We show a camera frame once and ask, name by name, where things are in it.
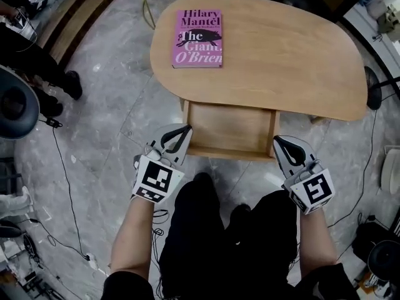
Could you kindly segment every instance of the wooden table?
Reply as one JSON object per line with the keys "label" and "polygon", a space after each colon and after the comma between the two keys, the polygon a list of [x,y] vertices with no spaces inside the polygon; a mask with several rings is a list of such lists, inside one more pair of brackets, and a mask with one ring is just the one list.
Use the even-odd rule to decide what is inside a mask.
{"label": "wooden table", "polygon": [[[171,66],[176,11],[222,10],[222,68]],[[337,25],[268,0],[177,0],[151,45],[159,82],[184,100],[189,154],[270,161],[279,111],[352,121],[366,110],[361,56]]]}

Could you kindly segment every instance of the pink book cover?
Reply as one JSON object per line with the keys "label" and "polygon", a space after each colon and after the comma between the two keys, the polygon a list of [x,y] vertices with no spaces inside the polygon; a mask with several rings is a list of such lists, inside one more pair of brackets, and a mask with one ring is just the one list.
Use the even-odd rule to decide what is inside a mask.
{"label": "pink book cover", "polygon": [[221,10],[178,10],[172,46],[174,68],[223,65]]}

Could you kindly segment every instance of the table drawer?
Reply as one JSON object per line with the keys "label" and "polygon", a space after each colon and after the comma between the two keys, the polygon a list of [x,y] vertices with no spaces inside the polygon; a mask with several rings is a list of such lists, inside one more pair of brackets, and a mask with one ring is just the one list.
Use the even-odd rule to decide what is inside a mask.
{"label": "table drawer", "polygon": [[184,123],[193,127],[188,154],[210,158],[274,161],[279,111],[184,102]]}

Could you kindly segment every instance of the forearm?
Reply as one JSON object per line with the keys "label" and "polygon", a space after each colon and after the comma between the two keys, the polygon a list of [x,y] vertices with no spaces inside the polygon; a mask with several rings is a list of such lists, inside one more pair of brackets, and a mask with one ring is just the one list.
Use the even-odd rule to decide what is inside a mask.
{"label": "forearm", "polygon": [[300,270],[304,277],[312,270],[336,264],[336,248],[322,208],[300,215]]}
{"label": "forearm", "polygon": [[17,15],[18,11],[13,7],[0,0],[0,16],[6,16],[8,18],[13,18]]}
{"label": "forearm", "polygon": [[131,271],[148,279],[154,203],[134,199],[112,245],[111,272]]}

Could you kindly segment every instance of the marble floor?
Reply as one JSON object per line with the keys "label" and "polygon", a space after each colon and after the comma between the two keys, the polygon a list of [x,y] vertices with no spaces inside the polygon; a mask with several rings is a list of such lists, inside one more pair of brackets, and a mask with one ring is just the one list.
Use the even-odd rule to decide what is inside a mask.
{"label": "marble floor", "polygon": [[[174,0],[149,0],[154,17]],[[81,75],[84,95],[73,101],[60,89],[47,89],[64,104],[59,120],[64,124],[55,134],[71,183],[71,194],[84,253],[95,255],[99,270],[90,268],[78,254],[60,245],[52,247],[39,226],[26,226],[37,241],[38,251],[54,275],[81,299],[99,299],[109,272],[111,246],[126,212],[133,183],[133,156],[141,152],[147,135],[158,127],[181,122],[176,96],[164,89],[153,76],[149,48],[153,31],[141,14],[141,0],[115,0],[94,23],[69,63],[68,69]],[[371,55],[357,42],[365,64],[382,81],[386,77]],[[392,88],[383,89],[384,96]],[[400,197],[379,189],[379,173],[384,146],[400,144],[400,102],[390,97],[377,112],[366,111],[363,120],[342,122],[326,120],[312,125],[310,117],[282,112],[281,133],[308,141],[329,168],[337,196],[326,206],[327,223],[347,214],[364,196],[356,210],[331,228],[332,238],[341,254],[354,239],[357,216],[375,214],[390,225]],[[36,216],[62,242],[78,248],[68,196],[68,185],[57,152],[52,129],[38,123],[35,130],[16,143],[17,166],[35,200]],[[277,189],[283,174],[276,163],[231,161],[188,156],[181,168],[185,181],[199,171],[208,171],[221,200],[221,214],[227,223],[229,213],[239,203],[254,206],[265,194]],[[160,208],[173,212],[174,198]],[[169,222],[159,227],[168,230]],[[162,249],[164,237],[157,241]],[[354,278],[364,264],[349,248],[341,257],[348,276]],[[66,298],[76,299],[49,272],[54,287]],[[289,273],[289,282],[299,281],[298,263]],[[150,282],[158,283],[158,272],[151,266]]]}

